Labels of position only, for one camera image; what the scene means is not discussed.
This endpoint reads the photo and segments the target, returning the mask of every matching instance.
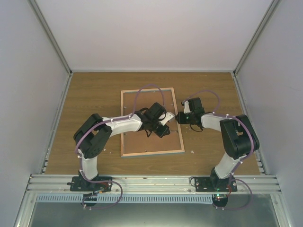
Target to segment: wood grain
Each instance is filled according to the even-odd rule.
[[[161,88],[167,112],[177,115],[177,103],[174,94],[174,88]],[[121,100],[121,115],[130,114],[134,109],[134,100],[138,90],[121,91],[123,99]],[[161,93],[158,89],[144,89],[139,94],[136,101],[136,110],[150,108],[155,102],[163,103]],[[142,156],[142,155],[163,155],[172,153],[184,153],[181,127],[177,121],[168,122],[170,134],[163,138],[152,133],[150,137],[146,136],[145,131],[130,131],[121,134],[121,154],[123,157]]]
[[[146,84],[173,87],[178,110],[181,101],[200,89],[211,89],[221,98],[217,113],[241,114],[241,108],[230,73],[74,73],[65,100],[57,133],[51,150],[46,174],[77,174],[79,160],[74,155],[76,130],[93,113],[100,116],[120,116],[121,90],[139,89]],[[201,93],[206,111],[212,111],[217,100],[213,94]],[[120,157],[120,136],[111,137],[106,150],[98,156],[100,174],[126,175],[208,175],[216,166],[224,148],[221,133],[205,129],[194,132],[181,125],[185,153],[147,156]],[[245,160],[236,171],[238,175],[259,174],[254,156]]]

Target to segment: black mounting plate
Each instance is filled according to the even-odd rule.
[[[220,179],[220,181],[225,181],[226,183],[221,183],[220,186],[216,189],[213,187],[209,176],[194,177],[193,179],[195,180],[196,192],[229,192],[229,189],[227,187],[229,178]],[[232,192],[236,192],[238,190],[237,185],[234,186],[233,182],[230,183],[230,187],[232,189]]]
[[[113,178],[110,176],[96,176],[92,181],[112,181]],[[104,189],[102,192],[110,192],[112,189],[112,184],[107,185],[101,183],[90,183],[87,182],[81,174],[79,176],[74,176],[71,182],[67,183],[70,185],[71,192],[95,192]]]

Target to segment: white wall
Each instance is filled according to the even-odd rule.
[[[72,70],[233,70],[271,0],[37,0]]]
[[[266,163],[303,223],[303,1],[283,0],[239,73]]]
[[[67,73],[25,0],[0,3],[0,226],[38,173]]]

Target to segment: gray floor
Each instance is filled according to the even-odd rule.
[[[234,195],[229,207],[248,201]],[[31,227],[276,227],[269,195],[254,195],[240,211],[216,210],[206,204],[118,204],[107,210],[83,210],[79,203],[37,203]]]

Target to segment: vent grille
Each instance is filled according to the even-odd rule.
[[[99,194],[97,201],[87,201],[93,203],[113,203],[117,201],[119,195]],[[54,194],[41,193],[37,196],[37,202],[82,202],[82,194]],[[123,195],[120,203],[204,203],[212,204],[212,195]]]

